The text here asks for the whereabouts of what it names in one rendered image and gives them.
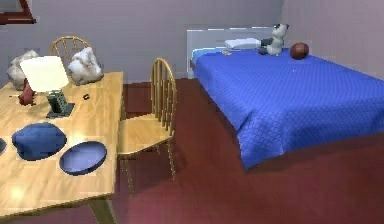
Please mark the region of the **wooden spindle-back chair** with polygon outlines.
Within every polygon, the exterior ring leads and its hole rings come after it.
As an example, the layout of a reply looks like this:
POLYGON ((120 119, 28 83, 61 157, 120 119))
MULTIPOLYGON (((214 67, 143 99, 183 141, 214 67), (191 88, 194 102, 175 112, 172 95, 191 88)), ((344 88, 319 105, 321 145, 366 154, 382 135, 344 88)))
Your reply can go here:
POLYGON ((175 136, 177 86, 169 62, 156 58, 150 73, 151 112, 120 121, 118 158, 125 163, 130 194, 134 185, 128 159, 143 151, 167 144, 172 179, 175 179, 175 164, 172 141, 175 136))
POLYGON ((50 56, 58 56, 64 62, 71 62, 75 53, 80 52, 90 44, 77 36, 62 36, 53 41, 49 48, 50 56))

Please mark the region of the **white pillow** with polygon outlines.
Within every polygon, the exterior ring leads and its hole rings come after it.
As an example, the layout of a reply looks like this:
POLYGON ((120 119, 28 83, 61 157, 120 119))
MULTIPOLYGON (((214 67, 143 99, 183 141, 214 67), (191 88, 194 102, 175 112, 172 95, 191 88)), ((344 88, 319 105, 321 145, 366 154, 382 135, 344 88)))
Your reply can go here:
POLYGON ((261 46, 261 41, 255 38, 226 40, 225 45, 230 49, 257 49, 261 46))

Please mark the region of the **bed with blue cover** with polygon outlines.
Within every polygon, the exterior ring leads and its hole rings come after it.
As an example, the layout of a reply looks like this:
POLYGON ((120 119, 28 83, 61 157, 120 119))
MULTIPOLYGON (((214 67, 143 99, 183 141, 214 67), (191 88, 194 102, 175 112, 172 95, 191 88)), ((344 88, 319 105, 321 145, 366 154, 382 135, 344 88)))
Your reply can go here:
POLYGON ((187 33, 188 75, 234 127, 245 168, 293 150, 384 133, 383 80, 312 55, 295 60, 287 50, 262 56, 225 45, 271 35, 269 27, 187 33))

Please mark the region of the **light wooden table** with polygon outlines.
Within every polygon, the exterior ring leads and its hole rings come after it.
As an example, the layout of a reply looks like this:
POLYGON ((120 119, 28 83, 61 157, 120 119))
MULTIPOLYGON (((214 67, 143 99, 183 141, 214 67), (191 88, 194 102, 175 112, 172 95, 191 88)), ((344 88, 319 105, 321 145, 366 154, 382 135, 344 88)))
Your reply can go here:
POLYGON ((39 93, 33 106, 22 106, 11 83, 0 88, 0 138, 7 143, 0 155, 0 224, 82 204, 89 205, 98 224, 117 224, 110 197, 115 192, 123 74, 107 73, 101 81, 82 86, 70 83, 63 92, 75 107, 69 117, 50 121, 67 136, 63 149, 99 141, 107 148, 106 160, 90 174, 71 176, 60 169, 59 154, 38 161, 21 159, 12 134, 26 125, 46 122, 50 105, 39 93), (85 94, 90 99, 84 100, 85 94))

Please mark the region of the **white and grey teddy bear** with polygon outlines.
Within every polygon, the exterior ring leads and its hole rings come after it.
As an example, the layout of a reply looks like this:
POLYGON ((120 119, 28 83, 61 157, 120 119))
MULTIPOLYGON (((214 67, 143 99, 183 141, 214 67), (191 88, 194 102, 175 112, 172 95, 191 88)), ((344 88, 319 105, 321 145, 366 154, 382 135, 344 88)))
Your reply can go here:
POLYGON ((284 37, 289 29, 288 24, 275 24, 272 30, 272 36, 261 40, 261 46, 258 48, 260 55, 278 56, 282 52, 284 37))

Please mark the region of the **white crumpled lump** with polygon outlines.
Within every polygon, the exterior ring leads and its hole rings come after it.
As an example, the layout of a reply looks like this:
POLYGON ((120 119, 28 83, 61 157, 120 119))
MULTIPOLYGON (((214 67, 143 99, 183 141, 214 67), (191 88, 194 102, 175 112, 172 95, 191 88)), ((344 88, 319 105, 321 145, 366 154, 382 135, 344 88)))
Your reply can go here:
POLYGON ((8 78, 14 85, 15 89, 21 91, 24 89, 25 75, 21 69, 20 63, 24 60, 38 57, 38 53, 34 50, 29 50, 23 55, 17 56, 11 62, 11 66, 7 70, 8 78))
POLYGON ((91 47, 86 47, 76 53, 72 57, 68 69, 75 85, 98 82, 104 77, 101 66, 91 47))

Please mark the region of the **dark blue plate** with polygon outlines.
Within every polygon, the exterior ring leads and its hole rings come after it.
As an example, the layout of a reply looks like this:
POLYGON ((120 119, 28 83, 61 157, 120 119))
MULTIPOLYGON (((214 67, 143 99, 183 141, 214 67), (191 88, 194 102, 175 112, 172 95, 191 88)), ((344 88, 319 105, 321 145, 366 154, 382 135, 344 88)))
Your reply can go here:
POLYGON ((89 174, 105 161, 107 149, 97 141, 87 141, 70 147, 60 158, 59 166, 63 172, 79 176, 89 174))

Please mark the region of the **brown ball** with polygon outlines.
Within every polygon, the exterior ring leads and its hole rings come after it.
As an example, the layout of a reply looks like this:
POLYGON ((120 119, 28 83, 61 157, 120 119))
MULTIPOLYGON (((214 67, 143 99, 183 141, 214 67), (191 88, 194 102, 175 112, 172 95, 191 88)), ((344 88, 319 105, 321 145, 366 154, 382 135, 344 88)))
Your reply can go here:
POLYGON ((295 60, 302 60, 309 54, 309 46, 306 43, 295 43, 290 48, 290 56, 295 60))

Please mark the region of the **cream shade table lamp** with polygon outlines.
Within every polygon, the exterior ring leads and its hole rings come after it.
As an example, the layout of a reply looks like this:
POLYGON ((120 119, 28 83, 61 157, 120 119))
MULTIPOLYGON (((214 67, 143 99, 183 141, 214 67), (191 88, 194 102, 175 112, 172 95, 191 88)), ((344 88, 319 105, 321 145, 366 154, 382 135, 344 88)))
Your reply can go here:
POLYGON ((46 93, 51 107, 47 118, 69 117, 74 103, 69 103, 62 89, 69 84, 66 70, 58 56, 42 56, 24 60, 20 67, 31 89, 46 93))

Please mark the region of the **dark blue bowl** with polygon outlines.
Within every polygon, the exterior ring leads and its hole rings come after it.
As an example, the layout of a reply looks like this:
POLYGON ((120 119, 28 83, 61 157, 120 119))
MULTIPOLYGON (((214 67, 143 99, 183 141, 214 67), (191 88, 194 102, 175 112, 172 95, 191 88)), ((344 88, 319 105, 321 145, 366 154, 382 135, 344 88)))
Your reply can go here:
POLYGON ((12 135, 18 155, 27 161, 46 159, 59 152, 66 142, 66 135, 48 122, 27 125, 12 135))

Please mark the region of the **dark red figurine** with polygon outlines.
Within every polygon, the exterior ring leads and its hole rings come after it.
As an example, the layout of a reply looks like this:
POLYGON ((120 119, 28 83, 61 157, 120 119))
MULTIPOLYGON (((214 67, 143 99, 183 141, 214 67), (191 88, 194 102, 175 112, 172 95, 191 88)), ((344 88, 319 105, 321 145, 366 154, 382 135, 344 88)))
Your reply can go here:
POLYGON ((34 95, 35 92, 30 87, 28 80, 24 79, 23 92, 18 96, 19 103, 23 106, 34 105, 34 95))

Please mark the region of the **dark red framed picture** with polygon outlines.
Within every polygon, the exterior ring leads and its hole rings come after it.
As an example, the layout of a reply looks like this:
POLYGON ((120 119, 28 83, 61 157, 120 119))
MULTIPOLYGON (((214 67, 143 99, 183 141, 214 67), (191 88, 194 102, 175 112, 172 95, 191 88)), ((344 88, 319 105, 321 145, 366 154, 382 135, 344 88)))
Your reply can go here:
POLYGON ((27 0, 0 0, 0 25, 35 23, 27 0))

